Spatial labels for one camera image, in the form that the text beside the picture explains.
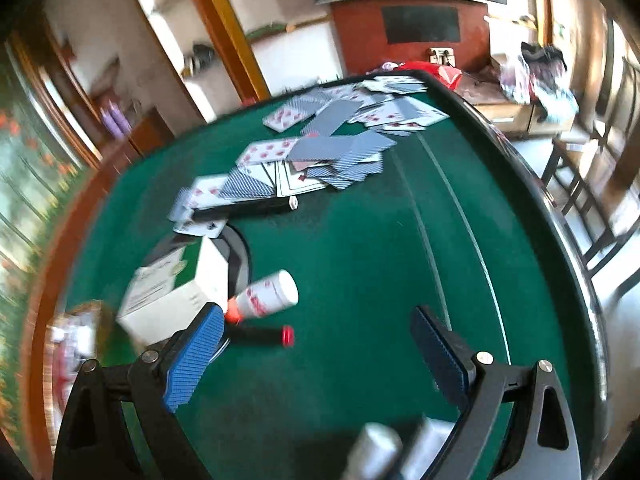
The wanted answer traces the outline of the clear pink pouch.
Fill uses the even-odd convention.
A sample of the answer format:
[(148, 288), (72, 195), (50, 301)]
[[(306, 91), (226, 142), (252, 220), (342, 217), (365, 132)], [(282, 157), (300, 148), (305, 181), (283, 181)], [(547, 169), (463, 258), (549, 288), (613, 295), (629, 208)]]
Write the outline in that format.
[(99, 300), (78, 304), (51, 325), (51, 392), (60, 413), (66, 407), (78, 370), (94, 359), (111, 329), (110, 312)]

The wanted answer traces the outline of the long white green box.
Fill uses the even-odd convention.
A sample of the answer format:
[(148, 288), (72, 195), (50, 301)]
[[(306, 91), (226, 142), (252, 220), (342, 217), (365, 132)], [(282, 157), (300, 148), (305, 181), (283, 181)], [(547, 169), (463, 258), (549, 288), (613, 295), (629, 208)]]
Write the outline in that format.
[(116, 321), (140, 344), (187, 328), (204, 304), (228, 308), (229, 265), (206, 237), (142, 266), (129, 283)]

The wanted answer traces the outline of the purple spray bottles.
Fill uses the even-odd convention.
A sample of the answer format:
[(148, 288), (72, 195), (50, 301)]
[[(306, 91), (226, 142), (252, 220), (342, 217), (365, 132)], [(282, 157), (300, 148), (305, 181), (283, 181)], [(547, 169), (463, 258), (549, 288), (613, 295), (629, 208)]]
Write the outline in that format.
[(100, 113), (103, 125), (115, 139), (125, 139), (131, 133), (131, 125), (119, 106), (106, 99), (100, 104)]

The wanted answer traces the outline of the white bottle orange cap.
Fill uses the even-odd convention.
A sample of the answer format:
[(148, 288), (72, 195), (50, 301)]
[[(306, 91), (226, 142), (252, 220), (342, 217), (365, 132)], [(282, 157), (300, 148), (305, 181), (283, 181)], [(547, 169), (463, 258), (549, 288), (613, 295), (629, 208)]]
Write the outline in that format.
[(280, 270), (254, 282), (228, 301), (224, 318), (239, 323), (250, 318), (265, 318), (298, 304), (299, 293), (294, 278)]

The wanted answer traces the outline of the black pen red cap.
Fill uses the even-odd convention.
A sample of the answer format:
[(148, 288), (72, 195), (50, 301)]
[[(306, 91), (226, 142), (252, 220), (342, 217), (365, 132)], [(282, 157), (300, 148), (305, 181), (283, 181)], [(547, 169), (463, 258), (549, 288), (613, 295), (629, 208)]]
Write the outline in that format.
[(295, 330), (292, 326), (287, 325), (279, 327), (227, 325), (224, 329), (224, 336), (232, 344), (247, 344), (248, 346), (292, 348), (295, 344)]

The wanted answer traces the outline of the wooden chair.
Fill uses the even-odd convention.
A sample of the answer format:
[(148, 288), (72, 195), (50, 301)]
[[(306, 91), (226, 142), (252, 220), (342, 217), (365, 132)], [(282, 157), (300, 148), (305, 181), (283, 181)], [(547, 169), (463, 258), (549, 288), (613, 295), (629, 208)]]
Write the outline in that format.
[(588, 140), (556, 136), (542, 183), (565, 193), (561, 214), (576, 214), (589, 246), (582, 264), (598, 274), (639, 233), (639, 65), (623, 58), (620, 86)]

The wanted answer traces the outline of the pile of clothes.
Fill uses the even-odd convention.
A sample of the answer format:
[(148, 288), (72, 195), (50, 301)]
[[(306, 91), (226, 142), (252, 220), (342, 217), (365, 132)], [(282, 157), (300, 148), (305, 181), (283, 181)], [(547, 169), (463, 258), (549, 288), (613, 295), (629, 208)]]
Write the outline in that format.
[(568, 122), (579, 110), (570, 90), (564, 55), (552, 44), (522, 42), (520, 52), (506, 56), (499, 70), (499, 82), (510, 101), (539, 105), (544, 111), (544, 122)]

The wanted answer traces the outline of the shoes on shelf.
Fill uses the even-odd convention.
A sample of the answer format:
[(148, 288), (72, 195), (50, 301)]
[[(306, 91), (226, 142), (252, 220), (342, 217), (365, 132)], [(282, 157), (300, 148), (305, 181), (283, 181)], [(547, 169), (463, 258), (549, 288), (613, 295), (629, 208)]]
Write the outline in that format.
[(192, 50), (183, 58), (183, 78), (192, 78), (209, 68), (216, 61), (216, 51), (210, 44), (194, 42)]

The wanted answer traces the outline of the white plastic squeeze bottle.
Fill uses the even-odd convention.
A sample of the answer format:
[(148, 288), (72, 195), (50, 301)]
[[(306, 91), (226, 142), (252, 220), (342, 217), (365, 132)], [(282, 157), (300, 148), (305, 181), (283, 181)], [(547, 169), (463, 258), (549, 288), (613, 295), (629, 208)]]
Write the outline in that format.
[(347, 456), (342, 479), (382, 479), (402, 449), (393, 428), (367, 422)]

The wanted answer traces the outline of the scattered playing cards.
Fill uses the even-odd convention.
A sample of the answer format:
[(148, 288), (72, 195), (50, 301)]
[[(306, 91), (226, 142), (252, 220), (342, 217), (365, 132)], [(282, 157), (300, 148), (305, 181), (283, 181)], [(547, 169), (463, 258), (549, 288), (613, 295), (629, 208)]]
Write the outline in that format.
[(248, 144), (225, 174), (180, 190), (169, 219), (177, 234), (217, 237), (229, 219), (195, 222), (193, 211), (242, 200), (344, 190), (383, 170), (382, 154), (401, 136), (447, 119), (421, 100), (413, 76), (383, 75), (299, 93), (262, 120), (273, 139)]

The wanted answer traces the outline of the black marker white cap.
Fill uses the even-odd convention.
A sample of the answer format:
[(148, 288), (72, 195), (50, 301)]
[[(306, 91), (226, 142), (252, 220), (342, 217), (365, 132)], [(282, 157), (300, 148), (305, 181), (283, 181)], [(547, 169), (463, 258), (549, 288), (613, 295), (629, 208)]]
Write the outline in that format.
[(260, 217), (266, 214), (282, 214), (298, 208), (295, 195), (288, 197), (270, 197), (262, 200), (242, 200), (242, 202), (197, 209), (191, 219), (195, 222), (217, 221), (231, 218)]

